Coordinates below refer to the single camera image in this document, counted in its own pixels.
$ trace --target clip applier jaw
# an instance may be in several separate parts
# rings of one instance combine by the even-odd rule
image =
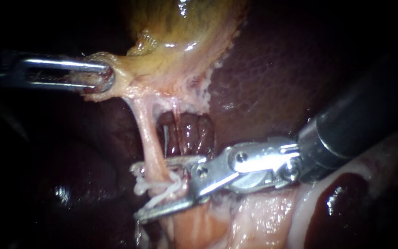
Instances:
[[[286,137],[272,137],[267,142],[240,143],[226,147],[218,157],[179,156],[167,159],[186,162],[182,165],[190,175],[189,189],[180,200],[152,208],[141,208],[134,218],[145,224],[149,221],[187,210],[209,200],[220,189],[234,193],[253,193],[265,188],[283,188],[298,181],[299,152],[295,141]],[[136,170],[138,162],[131,167]]]

